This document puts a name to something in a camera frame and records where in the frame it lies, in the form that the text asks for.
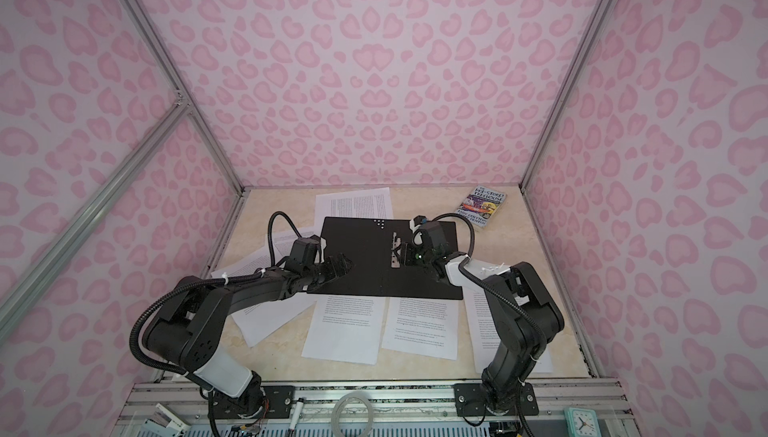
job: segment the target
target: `white joint cover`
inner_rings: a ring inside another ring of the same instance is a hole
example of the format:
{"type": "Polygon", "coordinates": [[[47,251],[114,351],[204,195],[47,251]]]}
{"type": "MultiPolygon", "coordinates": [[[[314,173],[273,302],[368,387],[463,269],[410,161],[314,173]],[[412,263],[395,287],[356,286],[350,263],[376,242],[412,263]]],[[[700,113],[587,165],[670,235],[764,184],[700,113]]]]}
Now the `white joint cover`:
{"type": "MultiPolygon", "coordinates": [[[[461,263],[462,260],[464,259],[466,259],[466,255],[461,255],[459,257],[456,257],[455,259],[452,259],[450,262],[446,264],[446,272],[448,274],[448,280],[450,280],[450,282],[455,286],[466,287],[472,290],[478,290],[480,289],[480,287],[478,287],[471,280],[464,277],[462,273],[458,270],[458,264],[461,263]]],[[[472,275],[474,275],[478,279],[485,280],[490,276],[498,275],[500,273],[506,272],[507,270],[510,269],[510,267],[511,266],[506,265],[504,263],[496,264],[496,263],[483,262],[482,260],[470,259],[465,269],[467,269],[472,275]]]]}
{"type": "Polygon", "coordinates": [[[223,346],[219,346],[194,374],[229,397],[240,397],[250,383],[250,370],[237,363],[223,346]]]}

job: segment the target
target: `white paper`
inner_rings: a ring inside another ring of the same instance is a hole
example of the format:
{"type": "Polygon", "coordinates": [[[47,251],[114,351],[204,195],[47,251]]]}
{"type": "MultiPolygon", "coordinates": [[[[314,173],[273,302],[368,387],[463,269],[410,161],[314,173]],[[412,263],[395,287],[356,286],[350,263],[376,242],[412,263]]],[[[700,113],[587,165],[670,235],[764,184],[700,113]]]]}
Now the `white paper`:
{"type": "MultiPolygon", "coordinates": [[[[282,255],[275,253],[275,259],[280,259],[281,257],[282,255]]],[[[248,257],[238,260],[232,265],[214,270],[210,273],[210,276],[215,279],[220,279],[225,272],[229,277],[250,275],[254,273],[256,269],[266,269],[270,264],[270,250],[267,247],[261,247],[259,250],[251,253],[248,257]]]]}
{"type": "Polygon", "coordinates": [[[376,365],[384,299],[318,296],[301,356],[376,365]]]}
{"type": "MultiPolygon", "coordinates": [[[[315,227],[301,227],[298,229],[302,237],[312,237],[315,234],[315,227]]],[[[274,232],[272,234],[272,245],[275,249],[275,255],[280,254],[280,259],[290,255],[290,250],[293,248],[293,243],[296,241],[296,234],[293,230],[274,232]]],[[[269,245],[270,241],[267,240],[267,236],[264,236],[264,245],[269,245]]]]}
{"type": "Polygon", "coordinates": [[[240,327],[245,343],[249,347],[253,347],[310,308],[316,300],[317,297],[314,295],[304,292],[297,293],[285,300],[264,302],[257,306],[238,310],[232,314],[232,318],[240,327]]]}
{"type": "Polygon", "coordinates": [[[352,192],[324,193],[315,197],[315,230],[322,231],[326,217],[392,219],[389,187],[352,192]]]}
{"type": "Polygon", "coordinates": [[[458,357],[458,300],[389,298],[384,349],[458,357]]]}
{"type": "MultiPolygon", "coordinates": [[[[280,259],[282,255],[275,249],[275,258],[280,259]]],[[[270,250],[268,247],[261,247],[248,257],[241,259],[223,269],[218,269],[210,273],[213,278],[221,278],[226,272],[229,277],[238,277],[250,275],[256,269],[270,266],[270,250]]],[[[280,300],[277,302],[264,302],[257,306],[238,310],[232,314],[232,318],[240,327],[243,338],[249,347],[255,346],[269,336],[272,332],[288,323],[293,317],[296,317],[304,310],[309,308],[316,300],[315,296],[305,293],[297,293],[295,296],[280,300]]]]}
{"type": "MultiPolygon", "coordinates": [[[[518,305],[528,301],[528,297],[516,297],[518,305]]],[[[465,289],[464,305],[467,308],[467,320],[469,322],[469,337],[472,340],[472,354],[475,355],[475,372],[482,373],[496,355],[501,339],[493,325],[491,309],[485,292],[465,289]]],[[[549,349],[539,357],[538,363],[533,369],[534,373],[552,373],[552,355],[549,349]]]]}

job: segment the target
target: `pen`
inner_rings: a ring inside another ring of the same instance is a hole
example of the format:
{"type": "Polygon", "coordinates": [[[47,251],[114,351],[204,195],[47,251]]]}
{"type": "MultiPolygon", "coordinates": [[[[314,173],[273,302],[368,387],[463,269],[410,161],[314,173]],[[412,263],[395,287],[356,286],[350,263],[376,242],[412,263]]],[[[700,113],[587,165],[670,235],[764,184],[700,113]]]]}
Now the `pen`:
{"type": "Polygon", "coordinates": [[[293,415],[290,418],[290,424],[288,424],[288,432],[286,433],[286,437],[293,437],[293,434],[296,433],[296,424],[299,422],[299,417],[301,417],[301,410],[304,408],[304,398],[299,397],[299,400],[296,401],[296,407],[293,409],[293,415]]]}

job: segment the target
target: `book cover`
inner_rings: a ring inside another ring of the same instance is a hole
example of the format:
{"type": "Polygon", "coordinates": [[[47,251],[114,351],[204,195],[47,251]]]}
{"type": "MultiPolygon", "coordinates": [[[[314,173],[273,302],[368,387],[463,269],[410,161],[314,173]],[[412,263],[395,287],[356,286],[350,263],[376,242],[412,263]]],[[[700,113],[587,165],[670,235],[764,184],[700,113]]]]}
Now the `book cover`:
{"type": "Polygon", "coordinates": [[[467,217],[477,227],[483,228],[488,225],[488,221],[506,198],[506,193],[478,185],[472,193],[467,195],[456,213],[467,217]]]}

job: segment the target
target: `black metal plate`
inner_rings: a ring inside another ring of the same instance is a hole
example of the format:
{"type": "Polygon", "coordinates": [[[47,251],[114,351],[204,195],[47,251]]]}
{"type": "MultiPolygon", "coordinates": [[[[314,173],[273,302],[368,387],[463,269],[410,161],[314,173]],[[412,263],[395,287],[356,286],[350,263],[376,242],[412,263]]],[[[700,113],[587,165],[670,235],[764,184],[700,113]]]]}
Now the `black metal plate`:
{"type": "MultiPolygon", "coordinates": [[[[459,417],[483,417],[484,415],[486,418],[493,417],[485,408],[483,401],[485,394],[480,390],[480,384],[454,384],[453,398],[456,403],[456,415],[459,417]],[[464,398],[464,402],[460,402],[460,397],[464,398]]],[[[523,415],[538,415],[536,395],[533,393],[531,384],[525,384],[523,387],[520,404],[523,415]],[[528,400],[529,395],[533,398],[532,401],[528,400]]],[[[516,415],[514,408],[510,409],[506,415],[516,415]]]]}
{"type": "Polygon", "coordinates": [[[293,385],[264,385],[264,393],[270,401],[270,410],[266,413],[266,418],[288,419],[295,391],[296,387],[293,385]]]}
{"type": "MultiPolygon", "coordinates": [[[[440,222],[452,251],[458,249],[456,223],[440,222]]],[[[364,296],[411,297],[417,299],[463,299],[462,288],[432,279],[424,267],[392,268],[392,235],[401,243],[413,242],[410,221],[374,221],[346,217],[326,217],[321,237],[326,240],[326,255],[343,253],[352,260],[352,270],[344,277],[323,285],[312,293],[364,296]]]]}

